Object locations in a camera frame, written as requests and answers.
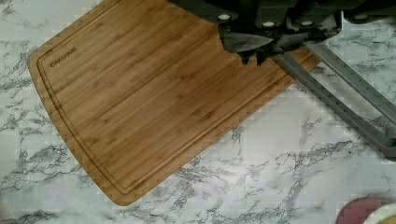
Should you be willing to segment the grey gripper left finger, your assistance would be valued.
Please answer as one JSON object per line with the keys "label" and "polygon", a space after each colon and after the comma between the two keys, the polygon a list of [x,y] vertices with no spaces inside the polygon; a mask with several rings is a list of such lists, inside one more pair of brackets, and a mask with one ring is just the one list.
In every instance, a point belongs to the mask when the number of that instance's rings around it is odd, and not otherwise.
{"label": "grey gripper left finger", "polygon": [[337,54],[331,51],[324,44],[310,44],[307,47],[377,111],[379,111],[393,124],[396,123],[395,105],[355,70],[353,70]]}

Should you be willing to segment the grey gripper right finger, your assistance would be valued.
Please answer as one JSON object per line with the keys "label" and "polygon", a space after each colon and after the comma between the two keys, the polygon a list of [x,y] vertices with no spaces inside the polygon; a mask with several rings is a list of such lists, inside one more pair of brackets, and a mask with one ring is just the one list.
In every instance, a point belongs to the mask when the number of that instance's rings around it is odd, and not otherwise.
{"label": "grey gripper right finger", "polygon": [[273,60],[289,75],[301,82],[319,100],[329,107],[342,121],[378,149],[386,159],[395,160],[395,139],[386,136],[370,122],[363,119],[342,101],[323,87],[290,54],[276,55]]}

